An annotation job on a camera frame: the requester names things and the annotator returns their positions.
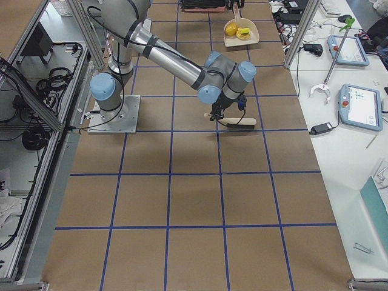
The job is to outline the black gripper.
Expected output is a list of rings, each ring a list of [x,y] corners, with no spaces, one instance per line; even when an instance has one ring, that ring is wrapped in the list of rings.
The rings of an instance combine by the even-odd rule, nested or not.
[[[244,92],[240,93],[236,99],[230,99],[221,92],[218,99],[212,104],[212,112],[210,113],[210,121],[219,121],[224,119],[224,110],[229,108],[233,103],[237,103],[240,111],[246,111],[246,97]]]
[[[225,0],[225,5],[227,9],[232,9],[234,7],[243,8],[244,0]]]

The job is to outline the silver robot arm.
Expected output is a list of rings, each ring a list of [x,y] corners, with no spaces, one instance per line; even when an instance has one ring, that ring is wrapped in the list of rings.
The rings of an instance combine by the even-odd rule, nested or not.
[[[217,51],[209,54],[204,66],[195,64],[144,28],[151,5],[151,1],[103,1],[98,23],[113,35],[109,69],[131,75],[132,53],[137,52],[196,90],[200,101],[212,105],[212,121],[222,120],[232,104],[245,112],[244,91],[253,81],[256,67],[249,61],[232,61]]]

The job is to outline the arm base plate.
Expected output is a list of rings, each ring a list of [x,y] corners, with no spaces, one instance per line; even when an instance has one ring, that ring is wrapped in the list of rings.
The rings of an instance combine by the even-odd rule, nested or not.
[[[139,106],[141,102],[140,95],[125,95],[124,105],[118,115],[120,107],[112,112],[101,111],[97,101],[94,103],[93,110],[98,111],[90,118],[89,134],[122,134],[136,133],[138,123]]]

